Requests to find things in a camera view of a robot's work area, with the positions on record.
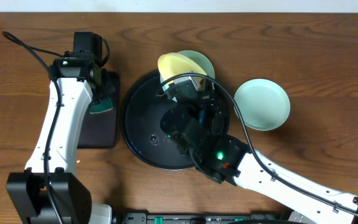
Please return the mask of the green yellow sponge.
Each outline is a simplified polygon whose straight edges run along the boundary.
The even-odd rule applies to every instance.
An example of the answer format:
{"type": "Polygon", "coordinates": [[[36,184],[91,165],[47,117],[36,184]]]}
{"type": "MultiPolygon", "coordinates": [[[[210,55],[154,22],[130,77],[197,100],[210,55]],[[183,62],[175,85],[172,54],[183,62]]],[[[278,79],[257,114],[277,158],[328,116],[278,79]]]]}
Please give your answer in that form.
{"type": "Polygon", "coordinates": [[[89,112],[91,114],[98,114],[110,111],[113,109],[113,103],[110,98],[104,98],[99,103],[91,104],[89,112]]]}

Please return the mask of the light green plate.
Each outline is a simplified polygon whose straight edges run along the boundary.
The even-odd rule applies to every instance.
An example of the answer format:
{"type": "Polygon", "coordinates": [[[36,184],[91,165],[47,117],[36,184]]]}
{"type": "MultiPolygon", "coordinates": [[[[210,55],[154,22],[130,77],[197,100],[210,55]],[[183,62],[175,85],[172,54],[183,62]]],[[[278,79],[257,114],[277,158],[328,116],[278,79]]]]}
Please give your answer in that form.
{"type": "Polygon", "coordinates": [[[200,65],[201,68],[203,68],[205,70],[205,72],[207,73],[207,76],[210,76],[211,78],[215,78],[215,72],[214,72],[214,67],[213,67],[212,63],[202,53],[199,53],[194,50],[182,50],[180,52],[174,52],[174,53],[179,53],[179,54],[182,54],[182,55],[185,55],[185,56],[191,58],[198,65],[200,65]]]}
{"type": "Polygon", "coordinates": [[[290,115],[291,104],[286,91],[271,80],[246,81],[237,89],[234,99],[245,125],[258,131],[276,129],[290,115]]]}

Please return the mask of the yellow plate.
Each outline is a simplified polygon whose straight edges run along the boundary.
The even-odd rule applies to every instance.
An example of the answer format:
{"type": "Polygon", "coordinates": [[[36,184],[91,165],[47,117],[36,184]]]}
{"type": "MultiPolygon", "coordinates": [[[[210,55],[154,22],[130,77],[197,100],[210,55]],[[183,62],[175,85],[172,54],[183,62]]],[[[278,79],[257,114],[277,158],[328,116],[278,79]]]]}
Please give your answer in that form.
{"type": "Polygon", "coordinates": [[[179,53],[172,52],[161,55],[158,58],[157,65],[161,83],[182,73],[193,72],[207,75],[205,70],[194,60],[179,53]]]}

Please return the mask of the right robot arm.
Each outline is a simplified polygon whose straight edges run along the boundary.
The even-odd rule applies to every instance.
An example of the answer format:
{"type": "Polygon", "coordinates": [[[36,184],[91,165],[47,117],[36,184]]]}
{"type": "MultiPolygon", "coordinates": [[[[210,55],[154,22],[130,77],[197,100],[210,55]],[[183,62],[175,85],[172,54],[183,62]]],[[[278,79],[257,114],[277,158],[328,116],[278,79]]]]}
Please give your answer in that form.
{"type": "Polygon", "coordinates": [[[162,116],[162,131],[211,180],[263,194],[314,223],[358,223],[358,196],[308,180],[275,164],[251,143],[206,127],[201,111],[216,107],[213,90],[200,93],[193,85],[171,84],[157,96],[178,103],[162,116]]]}

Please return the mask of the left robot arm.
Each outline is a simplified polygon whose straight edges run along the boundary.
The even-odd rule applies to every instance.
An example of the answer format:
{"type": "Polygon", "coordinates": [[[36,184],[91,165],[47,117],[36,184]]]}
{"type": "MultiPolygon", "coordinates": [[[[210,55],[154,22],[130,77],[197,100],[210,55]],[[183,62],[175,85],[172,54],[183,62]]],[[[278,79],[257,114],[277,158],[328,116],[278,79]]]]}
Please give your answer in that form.
{"type": "Polygon", "coordinates": [[[93,94],[102,87],[94,53],[67,52],[54,60],[47,113],[22,172],[11,172],[7,192],[22,223],[112,223],[112,207],[95,203],[76,178],[76,150],[93,94]]]}

